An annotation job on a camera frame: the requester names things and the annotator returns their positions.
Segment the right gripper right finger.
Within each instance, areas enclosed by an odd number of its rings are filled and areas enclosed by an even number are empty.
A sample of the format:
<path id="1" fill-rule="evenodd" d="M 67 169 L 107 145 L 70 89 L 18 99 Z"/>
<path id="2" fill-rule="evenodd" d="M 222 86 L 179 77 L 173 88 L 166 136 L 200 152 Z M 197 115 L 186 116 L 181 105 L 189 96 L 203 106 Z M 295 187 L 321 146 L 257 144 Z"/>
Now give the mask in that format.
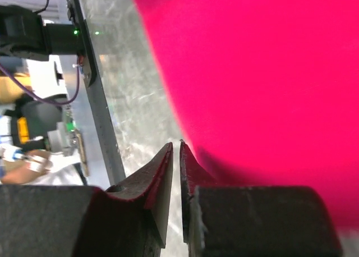
<path id="1" fill-rule="evenodd" d="M 192 256 L 190 249 L 191 199 L 194 196 L 196 186 L 213 186 L 217 184 L 217 180 L 197 162 L 194 154 L 185 141 L 180 140 L 180 142 L 179 172 L 183 241 L 187 245 L 188 255 Z"/>

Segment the pink t shirt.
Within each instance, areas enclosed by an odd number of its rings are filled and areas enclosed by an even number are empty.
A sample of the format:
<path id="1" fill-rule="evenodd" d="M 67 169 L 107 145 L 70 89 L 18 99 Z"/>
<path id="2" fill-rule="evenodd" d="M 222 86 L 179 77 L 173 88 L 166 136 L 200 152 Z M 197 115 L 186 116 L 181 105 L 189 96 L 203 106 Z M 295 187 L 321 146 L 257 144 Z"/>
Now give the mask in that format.
<path id="1" fill-rule="evenodd" d="M 358 228 L 358 0 L 134 0 L 198 161 Z"/>

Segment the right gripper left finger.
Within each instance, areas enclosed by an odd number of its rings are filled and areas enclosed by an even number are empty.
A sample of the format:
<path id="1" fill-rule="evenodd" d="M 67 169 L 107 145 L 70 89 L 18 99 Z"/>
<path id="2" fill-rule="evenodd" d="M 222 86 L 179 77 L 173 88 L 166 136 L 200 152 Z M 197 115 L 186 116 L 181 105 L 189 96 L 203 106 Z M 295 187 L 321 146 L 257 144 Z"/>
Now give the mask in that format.
<path id="1" fill-rule="evenodd" d="M 165 248 L 173 145 L 107 190 L 91 187 L 73 256 L 159 256 Z"/>

